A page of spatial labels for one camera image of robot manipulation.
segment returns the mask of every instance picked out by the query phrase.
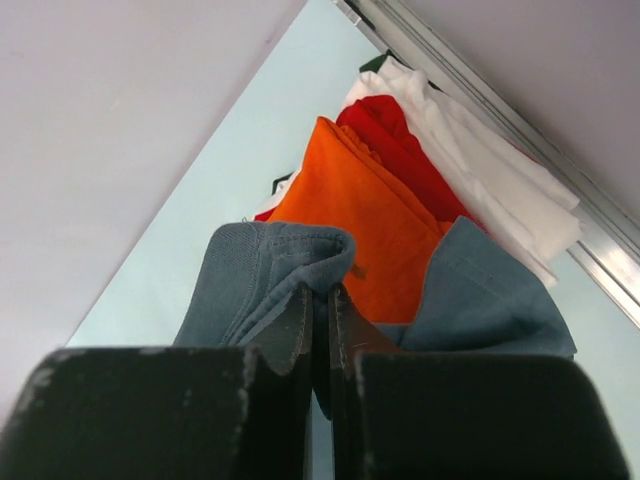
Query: blue denim fabric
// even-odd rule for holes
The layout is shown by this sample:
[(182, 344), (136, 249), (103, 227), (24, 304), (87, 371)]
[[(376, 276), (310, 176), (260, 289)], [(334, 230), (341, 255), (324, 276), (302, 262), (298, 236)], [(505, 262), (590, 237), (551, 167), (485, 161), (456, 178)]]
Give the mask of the blue denim fabric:
[(205, 252), (174, 345), (245, 343), (243, 337), (260, 320), (277, 317), (298, 283), (327, 293), (341, 282), (355, 248), (351, 235), (332, 227), (260, 222), (220, 227)]
[[(351, 235), (331, 227), (237, 223), (218, 229), (176, 346), (244, 345), (284, 309), (293, 287), (326, 294), (355, 256)], [(326, 319), (321, 301), (314, 322)], [(460, 217), (429, 264), (410, 326), (377, 325), (414, 351), (548, 354), (576, 352), (545, 287), (526, 267)], [(314, 332), (320, 331), (314, 326)]]
[(405, 350), (576, 353), (540, 280), (464, 217), (434, 252), (418, 315), (400, 336)]

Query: stitching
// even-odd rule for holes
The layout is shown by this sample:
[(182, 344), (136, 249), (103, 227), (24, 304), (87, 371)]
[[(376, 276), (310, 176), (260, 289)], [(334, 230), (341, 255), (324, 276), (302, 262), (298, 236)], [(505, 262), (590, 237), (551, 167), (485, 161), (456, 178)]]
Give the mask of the stitching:
[(298, 235), (278, 236), (277, 239), (270, 240), (269, 245), (270, 246), (283, 245), (292, 240), (304, 240), (304, 239), (312, 239), (312, 238), (337, 241), (340, 243), (341, 247), (344, 247), (346, 243), (346, 238), (344, 237), (344, 235), (337, 235), (337, 234), (332, 235), (332, 234), (324, 234), (324, 233), (313, 233), (313, 234), (306, 233), (306, 234), (298, 234)]
[(465, 277), (467, 280), (470, 280), (472, 283), (476, 284), (478, 287), (480, 287), (482, 290), (484, 290), (487, 293), (490, 293), (491, 295), (493, 295), (494, 297), (498, 298), (499, 300), (506, 300), (506, 296), (503, 295), (502, 293), (496, 292), (495, 290), (490, 290), (488, 289), (485, 285), (479, 283), (475, 278), (467, 275), (465, 272), (459, 271), (459, 269), (456, 269), (455, 266), (449, 262), (447, 262), (446, 260), (443, 259), (439, 259), (437, 260), (441, 263), (444, 263), (445, 265), (447, 265), (448, 267), (451, 267), (453, 270), (456, 270), (456, 272), (459, 275), (462, 275), (463, 277)]
[(305, 290), (304, 295), (302, 297), (302, 328), (300, 328), (300, 333), (298, 333), (298, 338), (296, 338), (297, 348), (291, 354), (291, 358), (289, 358), (289, 365), (293, 363), (295, 358), (300, 355), (300, 350), (302, 350), (302, 335), (304, 334), (305, 326), (307, 324), (307, 313), (309, 308), (309, 302), (307, 300), (307, 292)]
[(280, 255), (273, 257), (273, 260), (271, 261), (271, 267), (269, 268), (269, 282), (267, 283), (267, 294), (271, 292), (271, 287), (273, 285), (274, 267), (278, 263), (278, 260), (285, 257), (311, 257), (311, 252), (308, 250), (305, 252), (298, 252), (298, 253), (289, 252), (289, 253), (282, 253)]
[[(511, 290), (511, 287), (506, 285), (505, 283), (502, 282), (502, 280), (500, 280), (498, 277), (495, 277), (493, 274), (491, 274), (491, 272), (488, 272), (487, 270), (485, 270), (484, 268), (482, 268), (480, 265), (470, 261), (467, 257), (463, 257), (462, 255), (458, 254), (455, 252), (455, 247), (450, 247), (447, 245), (441, 245), (441, 248), (444, 250), (447, 250), (451, 255), (455, 256), (457, 259), (462, 260), (464, 263), (466, 263), (467, 265), (471, 265), (472, 267), (475, 267), (476, 270), (482, 272), (483, 274), (485, 274), (487, 277), (491, 278), (492, 280), (494, 280), (497, 284), (499, 284), (502, 288), (504, 288), (505, 290)], [(448, 261), (441, 259), (441, 258), (435, 258), (436, 260), (439, 260), (441, 262), (446, 263), (447, 265), (449, 265), (450, 267), (453, 267), (453, 265), (451, 265)]]
[(345, 370), (346, 368), (346, 354), (344, 352), (344, 345), (342, 343), (342, 332), (340, 331), (340, 314), (338, 313), (338, 299), (340, 297), (340, 289), (336, 288), (336, 291), (334, 293), (334, 302), (333, 302), (333, 306), (334, 306), (334, 311), (335, 311), (335, 317), (336, 317), (336, 330), (338, 332), (338, 349), (340, 352), (340, 365), (342, 366), (342, 370)]

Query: white cloth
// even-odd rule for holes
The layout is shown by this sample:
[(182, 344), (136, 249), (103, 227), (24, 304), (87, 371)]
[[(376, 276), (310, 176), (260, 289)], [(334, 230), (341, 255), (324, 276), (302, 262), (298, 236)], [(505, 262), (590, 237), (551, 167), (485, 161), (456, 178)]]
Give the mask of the white cloth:
[(395, 97), (409, 130), (469, 212), (545, 285), (553, 285), (549, 260), (581, 234), (571, 214), (578, 198), (464, 107), (431, 88), (423, 72), (392, 57), (377, 74), (360, 74), (345, 106), (385, 94)]
[(258, 207), (258, 209), (257, 209), (258, 213), (256, 213), (253, 216), (254, 220), (258, 215), (266, 213), (269, 210), (272, 210), (272, 209), (276, 208), (278, 205), (280, 205), (280, 202), (282, 202), (282, 199), (285, 197), (285, 195), (289, 191), (289, 188), (291, 187), (291, 184), (296, 179), (296, 177), (298, 176), (298, 174), (300, 173), (301, 170), (302, 170), (301, 166), (296, 168), (296, 170), (291, 174), (291, 176), (288, 179), (284, 180), (283, 182), (278, 183), (278, 186), (276, 187), (276, 193), (274, 193), (269, 198), (267, 198), (260, 205), (260, 207)]

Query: green fabric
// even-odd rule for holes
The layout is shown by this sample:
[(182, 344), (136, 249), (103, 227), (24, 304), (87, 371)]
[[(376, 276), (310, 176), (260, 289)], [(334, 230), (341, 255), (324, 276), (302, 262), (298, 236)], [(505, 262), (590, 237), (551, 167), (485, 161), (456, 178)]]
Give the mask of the green fabric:
[(380, 70), (380, 67), (382, 67), (382, 64), (384, 63), (384, 61), (387, 59), (389, 55), (391, 55), (393, 58), (398, 60), (396, 56), (391, 52), (391, 50), (387, 50), (382, 55), (378, 55), (377, 57), (372, 58), (367, 63), (362, 65), (359, 69), (360, 73), (364, 73), (364, 72), (378, 73), (378, 70)]

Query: stack of clothes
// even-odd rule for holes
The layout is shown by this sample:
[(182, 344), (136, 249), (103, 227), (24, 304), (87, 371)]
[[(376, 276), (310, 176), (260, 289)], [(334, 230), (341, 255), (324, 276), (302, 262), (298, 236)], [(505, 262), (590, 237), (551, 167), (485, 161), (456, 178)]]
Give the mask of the stack of clothes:
[(254, 222), (213, 235), (176, 345), (246, 344), (298, 282), (343, 282), (406, 350), (572, 357), (546, 287), (578, 198), (423, 72), (364, 70)]

